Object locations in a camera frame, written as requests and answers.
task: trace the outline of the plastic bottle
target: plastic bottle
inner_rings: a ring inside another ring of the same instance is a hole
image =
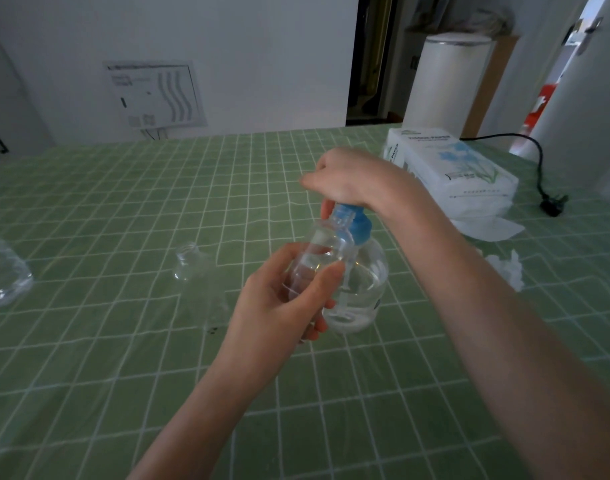
[[[385,252],[371,237],[372,222],[363,211],[336,204],[329,219],[315,223],[285,284],[289,299],[294,299],[320,269],[345,261],[343,284],[334,294],[336,306],[323,312],[329,327],[340,333],[361,331],[376,319],[389,275]]]
[[[32,284],[33,275],[27,263],[0,239],[0,306],[11,303]]]
[[[181,285],[181,301],[195,323],[203,328],[229,323],[229,305],[213,258],[193,242],[176,249],[173,277]]]

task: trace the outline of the table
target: table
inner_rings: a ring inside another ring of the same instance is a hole
[[[212,254],[227,300],[320,198],[297,178],[325,150],[379,152],[388,126],[57,147],[0,167],[0,235],[36,283],[0,308],[0,478],[123,478],[204,373],[203,331],[173,290],[173,250]],[[535,167],[476,145],[521,179],[510,241],[521,293],[610,387],[610,205],[570,193],[538,209]],[[526,478],[432,305],[376,217],[391,276],[376,325],[301,346],[254,402],[214,478]]]

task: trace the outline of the tissue box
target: tissue box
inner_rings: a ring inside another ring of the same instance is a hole
[[[502,216],[518,178],[440,128],[391,128],[383,158],[413,173],[450,219]]]

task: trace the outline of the hand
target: hand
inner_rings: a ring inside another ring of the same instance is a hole
[[[287,302],[285,270],[300,247],[297,242],[285,244],[247,278],[212,365],[239,383],[250,400],[278,374],[311,322],[315,325],[307,339],[315,340],[327,329],[321,311],[334,306],[331,296],[340,286],[345,265],[325,267],[299,297]]]
[[[300,179],[306,189],[324,195],[321,218],[332,213],[335,202],[368,207],[381,213],[389,194],[397,188],[418,185],[415,178],[394,164],[356,148],[334,148],[324,153],[316,171]]]

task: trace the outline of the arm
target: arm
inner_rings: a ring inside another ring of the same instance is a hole
[[[610,395],[415,178],[365,153],[348,153],[326,153],[303,185],[367,205],[383,219],[469,377],[534,475],[610,478]],[[332,206],[324,201],[323,214]]]
[[[130,479],[209,478],[234,427],[278,374],[303,332],[316,340],[318,332],[326,330],[320,312],[334,306],[331,295],[343,277],[343,264],[317,273],[308,288],[287,303],[284,272],[299,250],[300,244],[286,244],[248,278],[213,364]]]

